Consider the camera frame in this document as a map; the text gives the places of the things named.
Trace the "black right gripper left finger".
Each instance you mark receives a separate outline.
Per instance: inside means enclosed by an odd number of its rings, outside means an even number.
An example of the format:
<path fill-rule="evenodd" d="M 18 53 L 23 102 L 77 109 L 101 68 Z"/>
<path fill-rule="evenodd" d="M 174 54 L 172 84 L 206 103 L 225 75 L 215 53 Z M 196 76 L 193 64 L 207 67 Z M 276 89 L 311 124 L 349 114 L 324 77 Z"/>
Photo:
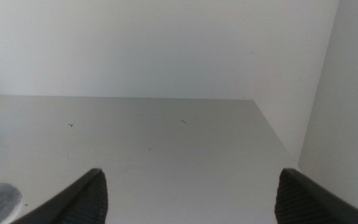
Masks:
<path fill-rule="evenodd" d="M 108 188 L 101 169 L 93 168 L 59 194 L 16 224 L 104 224 L 108 212 Z"/>

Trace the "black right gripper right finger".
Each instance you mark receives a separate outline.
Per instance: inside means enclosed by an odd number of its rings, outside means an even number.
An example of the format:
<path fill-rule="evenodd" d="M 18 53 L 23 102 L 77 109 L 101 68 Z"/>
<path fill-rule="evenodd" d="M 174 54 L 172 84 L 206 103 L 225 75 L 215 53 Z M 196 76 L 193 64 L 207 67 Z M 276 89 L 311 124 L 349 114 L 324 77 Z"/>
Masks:
<path fill-rule="evenodd" d="M 275 202 L 279 224 L 358 224 L 358 209 L 296 169 L 280 173 Z"/>

